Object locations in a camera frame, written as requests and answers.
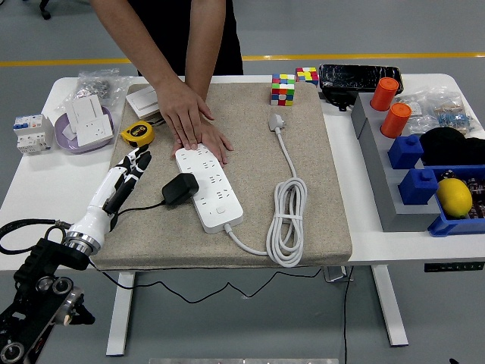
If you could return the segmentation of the person's right hand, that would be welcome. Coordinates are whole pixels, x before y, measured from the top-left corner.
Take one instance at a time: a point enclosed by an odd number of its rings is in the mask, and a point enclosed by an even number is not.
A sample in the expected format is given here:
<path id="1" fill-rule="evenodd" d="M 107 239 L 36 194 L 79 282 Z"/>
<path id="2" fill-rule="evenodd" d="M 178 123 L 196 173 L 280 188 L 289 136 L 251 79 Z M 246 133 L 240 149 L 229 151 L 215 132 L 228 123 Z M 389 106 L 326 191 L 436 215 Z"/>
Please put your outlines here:
<path id="1" fill-rule="evenodd" d="M 205 103 L 209 84 L 172 77 L 154 85 L 161 115 L 180 147 L 195 149 L 214 129 L 214 118 Z"/>

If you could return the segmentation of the person's left hand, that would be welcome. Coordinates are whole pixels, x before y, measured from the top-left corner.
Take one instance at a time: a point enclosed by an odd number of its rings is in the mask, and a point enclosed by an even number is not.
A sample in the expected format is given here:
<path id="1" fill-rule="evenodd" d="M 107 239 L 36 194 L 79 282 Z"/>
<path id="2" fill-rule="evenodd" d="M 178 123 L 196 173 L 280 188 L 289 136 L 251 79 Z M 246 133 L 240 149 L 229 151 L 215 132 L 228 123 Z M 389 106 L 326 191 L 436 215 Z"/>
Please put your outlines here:
<path id="1" fill-rule="evenodd" d="M 234 150 L 231 142 L 211 122 L 202 120 L 198 142 L 205 145 L 222 167 L 228 163 L 227 153 Z"/>

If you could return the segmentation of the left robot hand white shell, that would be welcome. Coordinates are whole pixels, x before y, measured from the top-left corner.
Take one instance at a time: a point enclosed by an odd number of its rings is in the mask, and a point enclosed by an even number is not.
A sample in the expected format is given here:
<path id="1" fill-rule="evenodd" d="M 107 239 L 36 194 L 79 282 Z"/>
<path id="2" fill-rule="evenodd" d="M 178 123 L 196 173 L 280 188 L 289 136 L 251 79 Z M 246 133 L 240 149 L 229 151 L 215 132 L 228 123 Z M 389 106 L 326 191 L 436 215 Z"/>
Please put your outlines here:
<path id="1" fill-rule="evenodd" d="M 152 159 L 148 146 L 136 148 L 124 156 L 106 174 L 87 206 L 86 214 L 73 224 L 63 241 L 74 249 L 96 254 L 112 230 L 113 218 L 133 192 Z"/>

